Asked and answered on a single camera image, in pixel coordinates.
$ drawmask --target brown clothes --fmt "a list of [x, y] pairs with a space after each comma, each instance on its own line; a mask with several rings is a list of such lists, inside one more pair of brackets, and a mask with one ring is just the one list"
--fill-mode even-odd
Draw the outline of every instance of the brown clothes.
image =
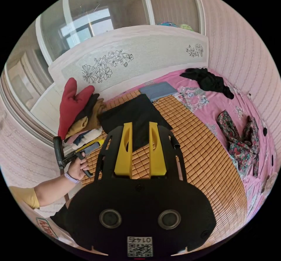
[[74, 124], [72, 124], [69, 131], [66, 134], [66, 138], [80, 132], [83, 128], [86, 127], [88, 121], [89, 121], [88, 117], [84, 117], [84, 118], [76, 121]]
[[81, 131], [88, 131], [92, 129], [100, 128], [100, 122], [97, 119], [97, 116], [100, 115], [103, 110], [106, 108], [106, 104], [103, 102], [103, 98], [97, 100], [96, 104], [93, 107], [93, 113], [91, 117], [88, 119], [88, 123], [85, 128]]

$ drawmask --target floral scarf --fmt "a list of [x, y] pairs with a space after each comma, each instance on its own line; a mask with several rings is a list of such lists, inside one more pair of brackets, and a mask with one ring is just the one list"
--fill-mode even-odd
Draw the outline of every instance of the floral scarf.
[[259, 138], [258, 126], [254, 117], [248, 116], [247, 124], [240, 137], [228, 112], [224, 110], [217, 117], [217, 124], [227, 139], [227, 150], [238, 162], [238, 172], [244, 177], [253, 166], [253, 176], [258, 176]]

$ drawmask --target sticker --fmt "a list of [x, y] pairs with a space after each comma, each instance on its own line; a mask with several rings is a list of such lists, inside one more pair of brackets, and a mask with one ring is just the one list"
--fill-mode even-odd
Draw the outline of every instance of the sticker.
[[152, 257], [152, 237], [127, 237], [128, 257]]
[[40, 217], [36, 217], [36, 221], [37, 221], [37, 224], [38, 224], [39, 228], [43, 232], [45, 232], [46, 234], [48, 234], [52, 238], [58, 239], [58, 236], [56, 235], [54, 230], [51, 228], [49, 222], [46, 219], [40, 218]]

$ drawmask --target yellow sleeve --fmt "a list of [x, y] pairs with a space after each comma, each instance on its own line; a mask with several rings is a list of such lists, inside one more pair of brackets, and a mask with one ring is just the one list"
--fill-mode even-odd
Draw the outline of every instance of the yellow sleeve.
[[10, 186], [9, 189], [16, 201], [22, 200], [32, 209], [39, 209], [40, 205], [34, 188], [19, 188]]

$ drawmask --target qr code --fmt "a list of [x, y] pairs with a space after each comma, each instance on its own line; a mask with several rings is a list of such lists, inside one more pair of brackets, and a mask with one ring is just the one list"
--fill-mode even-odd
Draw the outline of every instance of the qr code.
[[152, 257], [152, 244], [128, 243], [128, 257]]

